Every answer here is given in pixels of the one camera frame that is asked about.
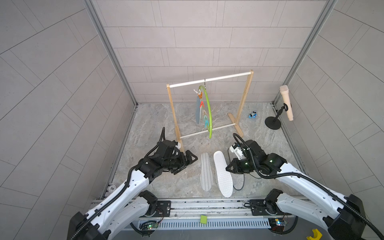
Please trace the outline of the dark grey felt insole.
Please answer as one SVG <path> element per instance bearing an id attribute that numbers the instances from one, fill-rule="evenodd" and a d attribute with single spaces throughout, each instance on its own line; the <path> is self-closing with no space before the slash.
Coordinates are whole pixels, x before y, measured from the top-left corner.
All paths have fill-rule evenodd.
<path id="1" fill-rule="evenodd" d="M 236 157 L 236 155 L 233 153 L 233 147 L 230 146 L 228 148 L 228 165 L 230 165 L 230 163 L 232 162 L 233 158 Z M 241 191 L 243 188 L 244 188 L 244 184 L 245 184 L 245 176 L 244 175 L 239 175 L 239 174 L 233 174 L 231 173 L 231 176 L 232 176 L 232 179 L 233 179 L 233 188 L 236 190 L 236 191 Z"/>

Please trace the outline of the white textured foam insole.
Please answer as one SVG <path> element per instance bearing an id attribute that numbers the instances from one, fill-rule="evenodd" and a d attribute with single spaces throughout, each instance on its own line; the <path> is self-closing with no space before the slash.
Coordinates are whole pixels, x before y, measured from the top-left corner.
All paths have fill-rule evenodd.
<path id="1" fill-rule="evenodd" d="M 226 170 L 228 165 L 221 151 L 214 153 L 214 163 L 219 190 L 225 198 L 229 198 L 233 194 L 233 179 L 231 173 Z"/>

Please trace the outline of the grey blue insole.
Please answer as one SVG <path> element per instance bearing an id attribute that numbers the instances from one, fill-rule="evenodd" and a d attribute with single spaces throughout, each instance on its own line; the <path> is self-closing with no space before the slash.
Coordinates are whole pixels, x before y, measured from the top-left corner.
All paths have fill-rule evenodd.
<path id="1" fill-rule="evenodd" d="M 202 114 L 202 100 L 199 96 L 197 96 L 197 102 L 196 102 L 196 123 L 199 125 L 201 123 L 201 114 Z"/>

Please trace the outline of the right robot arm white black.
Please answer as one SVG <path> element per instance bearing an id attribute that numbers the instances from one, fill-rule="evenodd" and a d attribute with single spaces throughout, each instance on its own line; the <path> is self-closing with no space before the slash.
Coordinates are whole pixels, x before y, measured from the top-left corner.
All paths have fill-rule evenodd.
<path id="1" fill-rule="evenodd" d="M 269 214 L 280 211 L 295 215 L 327 230 L 335 240 L 360 240 L 366 227 L 374 231 L 379 239 L 384 238 L 380 230 L 366 218 L 360 198 L 353 194 L 347 197 L 325 187 L 283 157 L 275 153 L 266 154 L 256 141 L 244 141 L 237 133 L 233 137 L 237 157 L 227 166 L 228 172 L 254 172 L 265 180 L 277 179 L 307 197 L 307 201 L 303 201 L 273 189 L 264 203 Z"/>

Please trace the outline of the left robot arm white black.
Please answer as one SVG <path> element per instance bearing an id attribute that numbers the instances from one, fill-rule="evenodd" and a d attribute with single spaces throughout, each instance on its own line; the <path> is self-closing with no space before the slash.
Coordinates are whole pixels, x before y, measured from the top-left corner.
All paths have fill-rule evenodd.
<path id="1" fill-rule="evenodd" d="M 165 138 L 130 168 L 127 179 L 106 199 L 87 213 L 77 212 L 70 220 L 69 240 L 111 240 L 141 216 L 152 216 L 158 199 L 146 188 L 163 172 L 178 174 L 198 160 L 181 144 Z"/>

